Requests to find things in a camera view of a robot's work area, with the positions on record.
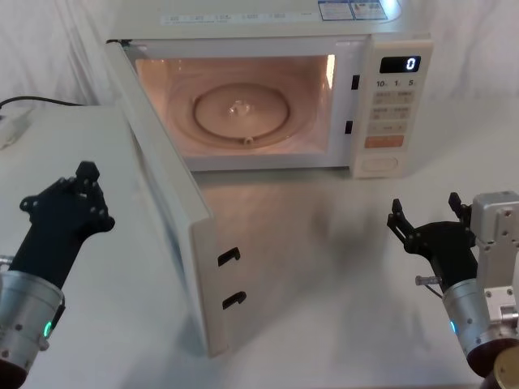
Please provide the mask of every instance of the digital display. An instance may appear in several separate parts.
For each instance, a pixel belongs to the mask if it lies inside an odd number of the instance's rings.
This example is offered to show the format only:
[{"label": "digital display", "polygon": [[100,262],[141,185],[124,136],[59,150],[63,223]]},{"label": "digital display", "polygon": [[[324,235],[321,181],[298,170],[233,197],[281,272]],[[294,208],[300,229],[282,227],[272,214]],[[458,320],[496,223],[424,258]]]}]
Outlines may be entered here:
[{"label": "digital display", "polygon": [[414,57],[384,57],[380,62],[380,73],[415,73],[420,68],[419,55]]}]

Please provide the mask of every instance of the green indicator light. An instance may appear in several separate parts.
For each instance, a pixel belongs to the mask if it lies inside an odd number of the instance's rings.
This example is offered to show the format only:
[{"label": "green indicator light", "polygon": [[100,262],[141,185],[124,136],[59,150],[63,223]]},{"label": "green indicator light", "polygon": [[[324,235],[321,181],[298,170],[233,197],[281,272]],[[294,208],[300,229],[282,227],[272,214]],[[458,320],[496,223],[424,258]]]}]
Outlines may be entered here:
[{"label": "green indicator light", "polygon": [[43,329],[43,336],[48,338],[50,335],[50,330],[52,329],[52,322],[47,322],[45,328]]}]

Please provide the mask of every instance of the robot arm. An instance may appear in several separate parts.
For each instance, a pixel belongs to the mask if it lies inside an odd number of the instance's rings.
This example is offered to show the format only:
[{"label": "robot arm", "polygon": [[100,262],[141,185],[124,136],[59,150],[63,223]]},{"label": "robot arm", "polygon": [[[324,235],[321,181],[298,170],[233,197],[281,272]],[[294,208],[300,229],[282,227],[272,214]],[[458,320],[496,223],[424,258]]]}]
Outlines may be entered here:
[{"label": "robot arm", "polygon": [[103,192],[93,162],[81,162],[76,177],[61,178],[22,200],[31,228],[0,278],[1,387],[20,387],[65,310],[62,286],[83,242],[110,231]]},{"label": "robot arm", "polygon": [[[513,273],[519,250],[519,195],[480,194],[472,206],[449,199],[459,222],[414,228],[393,200],[388,227],[405,251],[431,264],[444,293],[443,303],[471,369],[487,377],[496,358],[519,345]],[[479,247],[476,262],[472,251]]]}]

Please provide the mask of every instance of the microwave keypad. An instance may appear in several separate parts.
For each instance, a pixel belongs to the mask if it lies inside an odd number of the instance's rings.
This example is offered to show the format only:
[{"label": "microwave keypad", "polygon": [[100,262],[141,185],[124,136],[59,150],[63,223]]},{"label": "microwave keypad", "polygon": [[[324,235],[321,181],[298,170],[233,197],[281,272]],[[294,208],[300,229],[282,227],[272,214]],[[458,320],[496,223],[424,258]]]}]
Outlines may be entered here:
[{"label": "microwave keypad", "polygon": [[416,77],[383,77],[375,81],[375,94],[367,126],[365,148],[402,147],[414,103]]}]

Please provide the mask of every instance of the white backdrop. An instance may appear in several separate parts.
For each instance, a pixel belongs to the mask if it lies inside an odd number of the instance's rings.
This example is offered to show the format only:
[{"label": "white backdrop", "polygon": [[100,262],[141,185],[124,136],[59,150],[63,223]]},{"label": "white backdrop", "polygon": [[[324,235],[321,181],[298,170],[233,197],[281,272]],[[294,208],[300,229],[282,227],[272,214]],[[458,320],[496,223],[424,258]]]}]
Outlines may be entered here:
[{"label": "white backdrop", "polygon": [[[99,45],[122,0],[0,0],[0,100],[112,99]],[[435,53],[426,97],[519,96],[519,1],[417,0]]]}]

